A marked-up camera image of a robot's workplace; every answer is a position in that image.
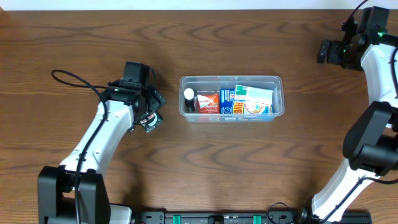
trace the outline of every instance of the brown tabletop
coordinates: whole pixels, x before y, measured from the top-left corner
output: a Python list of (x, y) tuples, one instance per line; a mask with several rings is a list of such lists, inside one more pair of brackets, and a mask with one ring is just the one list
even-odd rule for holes
[[(341, 39), (340, 23), (350, 13), (4, 12), (0, 223), (37, 222), (40, 170), (69, 155), (96, 112), (91, 90), (57, 83), (50, 71), (105, 85), (122, 77), (126, 61), (156, 69), (167, 104), (160, 109), (164, 124), (122, 138), (105, 175), (111, 202), (168, 211), (304, 204), (337, 170), (344, 136), (368, 105), (363, 72), (316, 63), (320, 42)], [(393, 34), (397, 20), (391, 12)], [(271, 123), (188, 123), (178, 112), (185, 75), (277, 75), (285, 113)], [(371, 184), (350, 209), (394, 223), (397, 205), (395, 186)]]

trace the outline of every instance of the wood grain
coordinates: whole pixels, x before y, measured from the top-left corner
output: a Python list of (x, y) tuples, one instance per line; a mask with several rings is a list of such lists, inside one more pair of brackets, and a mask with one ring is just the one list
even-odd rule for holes
[[(164, 124), (123, 137), (105, 176), (110, 200), (188, 210), (265, 210), (305, 203), (337, 170), (344, 136), (366, 109), (361, 72), (319, 65), (349, 11), (6, 12), (0, 26), (0, 223), (36, 223), (36, 178), (57, 166), (90, 124), (98, 100), (61, 85), (52, 69), (95, 85), (125, 61), (157, 70)], [(398, 13), (388, 29), (398, 32)], [(285, 114), (271, 123), (195, 124), (178, 112), (185, 75), (278, 75)], [(391, 172), (385, 179), (397, 178)], [(393, 186), (372, 184), (351, 209), (398, 218)]]

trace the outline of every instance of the white bottle cap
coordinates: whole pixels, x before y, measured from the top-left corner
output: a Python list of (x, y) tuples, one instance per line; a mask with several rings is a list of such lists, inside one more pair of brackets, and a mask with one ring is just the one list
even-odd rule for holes
[(195, 93), (193, 92), (193, 90), (191, 88), (187, 88), (184, 90), (184, 97), (187, 100), (192, 100), (193, 97), (195, 97)]

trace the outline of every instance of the green tape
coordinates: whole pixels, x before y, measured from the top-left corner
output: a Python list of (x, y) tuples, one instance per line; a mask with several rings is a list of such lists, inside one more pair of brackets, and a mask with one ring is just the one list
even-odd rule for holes
[(261, 224), (261, 216), (253, 215), (253, 224)]
[(173, 224), (181, 224), (181, 216), (180, 215), (173, 215)]

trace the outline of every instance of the clear plastic container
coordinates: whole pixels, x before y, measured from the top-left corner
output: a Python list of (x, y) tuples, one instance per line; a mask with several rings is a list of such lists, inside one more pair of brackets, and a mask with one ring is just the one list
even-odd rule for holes
[[(184, 103), (184, 90), (192, 88), (197, 94), (220, 93), (222, 88), (235, 88), (236, 85), (273, 90), (270, 114), (206, 114), (189, 113)], [(189, 122), (270, 122), (285, 112), (282, 80), (277, 76), (190, 76), (180, 80), (180, 114)]]

